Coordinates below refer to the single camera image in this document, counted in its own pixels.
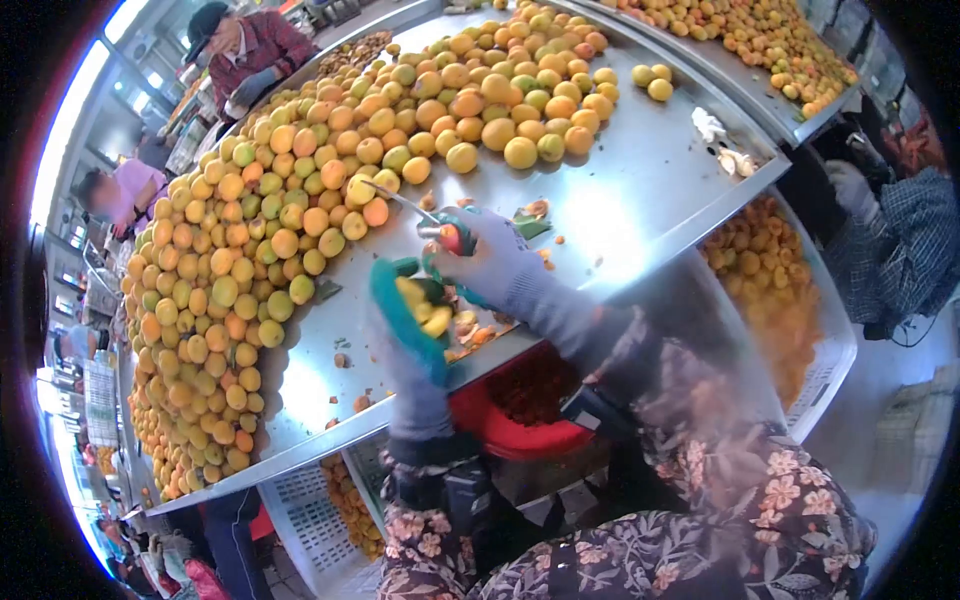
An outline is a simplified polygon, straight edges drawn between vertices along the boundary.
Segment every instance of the red bucket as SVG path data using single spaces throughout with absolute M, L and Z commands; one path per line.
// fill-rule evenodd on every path
M 450 397 L 453 420 L 458 429 L 476 436 L 490 454 L 509 460 L 565 454 L 593 437 L 592 431 L 560 418 L 564 396 L 579 387 L 577 380 L 571 380 L 570 373 L 574 373 L 573 368 L 553 346 L 541 342 L 453 394 Z M 511 410 L 523 411 L 522 401 L 530 397 L 538 404 L 531 407 L 533 410 L 560 420 L 523 425 L 510 419 L 501 408 L 506 405 L 504 393 L 508 390 L 512 394 Z

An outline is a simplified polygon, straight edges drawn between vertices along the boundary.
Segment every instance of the floral patterned clothing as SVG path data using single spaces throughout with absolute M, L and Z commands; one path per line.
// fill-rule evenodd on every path
M 738 405 L 736 382 L 680 342 L 654 336 L 635 308 L 584 382 L 629 408 L 642 459 L 689 513 L 640 512 L 538 543 L 478 584 L 472 539 L 454 531 L 443 503 L 412 510 L 395 501 L 398 477 L 443 477 L 448 467 L 411 468 L 388 456 L 384 495 L 393 502 L 378 597 L 847 598 L 876 545 L 874 524 L 781 422 L 745 416 L 754 411 Z M 641 379 L 646 385 L 637 386 Z M 631 384 L 633 396 L 619 392 Z

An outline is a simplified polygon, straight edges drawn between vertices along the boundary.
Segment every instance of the gloved hand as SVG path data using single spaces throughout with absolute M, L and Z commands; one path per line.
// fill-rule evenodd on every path
M 856 167 L 845 160 L 828 160 L 827 177 L 836 189 L 837 203 L 864 224 L 870 224 L 880 212 L 870 184 Z
M 446 402 L 444 349 L 420 331 L 394 283 L 393 264 L 380 258 L 371 268 L 371 300 L 367 310 L 370 349 L 387 371 L 396 393 L 390 437 L 425 442 L 453 435 Z
M 442 276 L 468 288 L 485 304 L 527 323 L 563 358 L 574 358 L 588 341 L 599 310 L 596 303 L 550 275 L 510 221 L 486 209 L 478 214 L 461 208 L 449 212 L 477 239 L 473 256 L 438 249 L 424 260 L 431 260 Z
M 150 554 L 150 560 L 157 573 L 166 573 L 167 565 L 163 560 L 163 543 L 160 541 L 159 534 L 150 536 L 150 542 L 147 545 L 147 552 Z
M 259 73 L 250 75 L 230 94 L 230 101 L 238 107 L 249 108 L 257 97 L 276 82 L 276 73 L 273 67 L 267 67 Z

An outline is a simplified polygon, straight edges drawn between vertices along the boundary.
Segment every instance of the checkered shirt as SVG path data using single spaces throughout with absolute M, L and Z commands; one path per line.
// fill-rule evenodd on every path
M 953 182 L 928 167 L 884 185 L 869 225 L 850 218 L 824 259 L 855 323 L 888 330 L 940 311 L 960 282 L 960 208 Z
M 240 83 L 250 75 L 275 66 L 286 79 L 293 75 L 318 50 L 310 38 L 297 31 L 277 11 L 255 12 L 240 18 L 247 54 L 237 58 L 234 65 L 220 54 L 210 60 L 210 80 L 213 82 L 213 98 L 225 118 L 224 104 Z

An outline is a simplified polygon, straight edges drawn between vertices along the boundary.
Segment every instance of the pink shirt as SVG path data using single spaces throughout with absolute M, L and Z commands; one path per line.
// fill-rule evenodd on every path
M 120 186 L 120 202 L 113 210 L 114 222 L 119 222 L 127 218 L 133 210 L 133 202 L 136 195 L 140 193 L 143 186 L 152 180 L 156 184 L 156 194 L 150 199 L 147 206 L 147 215 L 153 216 L 154 203 L 166 196 L 167 179 L 163 173 L 154 167 L 144 164 L 136 158 L 130 158 L 113 171 L 113 180 Z M 137 232 L 147 227 L 149 219 L 140 219 L 133 224 L 133 229 Z

